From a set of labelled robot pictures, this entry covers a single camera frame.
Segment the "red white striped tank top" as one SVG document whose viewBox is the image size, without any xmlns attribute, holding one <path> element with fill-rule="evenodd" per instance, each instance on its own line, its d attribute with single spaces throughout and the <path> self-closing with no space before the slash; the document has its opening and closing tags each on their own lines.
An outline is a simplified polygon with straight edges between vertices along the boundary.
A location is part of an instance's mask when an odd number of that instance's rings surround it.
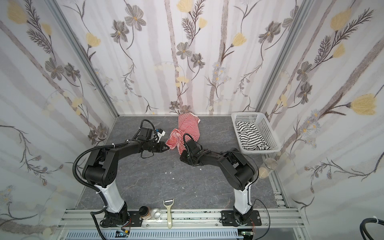
<svg viewBox="0 0 384 240">
<path fill-rule="evenodd" d="M 171 132 L 170 138 L 167 140 L 166 145 L 171 150 L 177 148 L 179 155 L 186 149 L 184 147 L 184 134 L 192 136 L 193 140 L 197 142 L 200 138 L 199 123 L 200 119 L 192 113 L 184 113 L 178 117 L 178 128 Z"/>
</svg>

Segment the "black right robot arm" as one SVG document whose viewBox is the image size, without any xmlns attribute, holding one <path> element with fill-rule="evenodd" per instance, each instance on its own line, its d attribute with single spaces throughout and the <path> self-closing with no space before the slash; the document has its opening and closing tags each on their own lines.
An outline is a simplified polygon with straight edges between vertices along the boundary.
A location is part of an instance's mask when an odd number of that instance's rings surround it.
<svg viewBox="0 0 384 240">
<path fill-rule="evenodd" d="M 254 178 L 259 173 L 246 157 L 236 148 L 226 152 L 213 152 L 204 149 L 194 140 L 184 143 L 180 160 L 190 166 L 215 166 L 220 168 L 227 182 L 233 187 L 235 203 L 228 216 L 222 215 L 221 222 L 224 226 L 244 226 L 251 220 L 253 205 L 251 205 L 251 186 L 257 180 Z"/>
</svg>

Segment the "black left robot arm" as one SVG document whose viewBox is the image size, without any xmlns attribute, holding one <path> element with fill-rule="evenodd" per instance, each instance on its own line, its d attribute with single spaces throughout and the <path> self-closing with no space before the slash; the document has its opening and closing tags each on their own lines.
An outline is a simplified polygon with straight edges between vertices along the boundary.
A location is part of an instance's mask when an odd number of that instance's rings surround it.
<svg viewBox="0 0 384 240">
<path fill-rule="evenodd" d="M 93 218 L 104 214 L 102 220 L 96 220 L 98 227 L 123 227 L 131 220 L 127 203 L 118 189 L 118 174 L 122 172 L 123 165 L 121 162 L 143 152 L 149 152 L 152 157 L 154 153 L 163 153 L 169 149 L 163 141 L 127 141 L 122 144 L 93 147 L 85 152 L 89 157 L 80 180 L 102 198 L 102 210 L 93 213 Z"/>
</svg>

